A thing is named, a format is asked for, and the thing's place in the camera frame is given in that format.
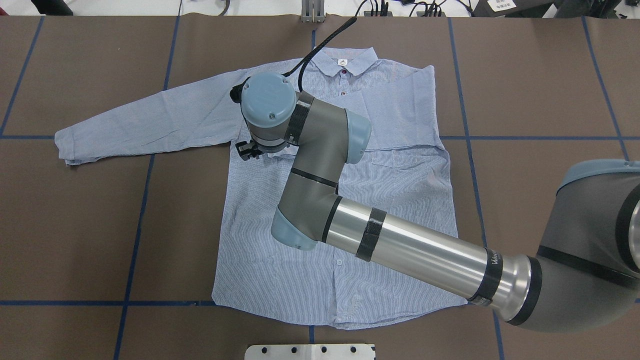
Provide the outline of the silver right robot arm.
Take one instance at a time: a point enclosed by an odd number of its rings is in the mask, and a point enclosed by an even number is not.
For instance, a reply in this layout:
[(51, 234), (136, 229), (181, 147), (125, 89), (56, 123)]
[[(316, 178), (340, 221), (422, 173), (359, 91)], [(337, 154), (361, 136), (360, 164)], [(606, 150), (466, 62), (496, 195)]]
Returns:
[(530, 330), (606, 324), (639, 291), (626, 226), (639, 199), (636, 167), (574, 166), (538, 255), (504, 258), (457, 239), (450, 156), (435, 118), (434, 68), (345, 93), (333, 104), (265, 72), (231, 89), (249, 150), (299, 146), (239, 184), (232, 234), (260, 240), (241, 256), (220, 305), (302, 325), (395, 324), (464, 302)]

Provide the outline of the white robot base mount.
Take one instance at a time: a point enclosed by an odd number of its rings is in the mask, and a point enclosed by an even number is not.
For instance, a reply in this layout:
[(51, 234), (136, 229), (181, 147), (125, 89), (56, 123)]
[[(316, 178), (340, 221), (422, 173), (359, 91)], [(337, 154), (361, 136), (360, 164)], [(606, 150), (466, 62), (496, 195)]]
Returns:
[(251, 345), (245, 360), (377, 360), (374, 344), (258, 344)]

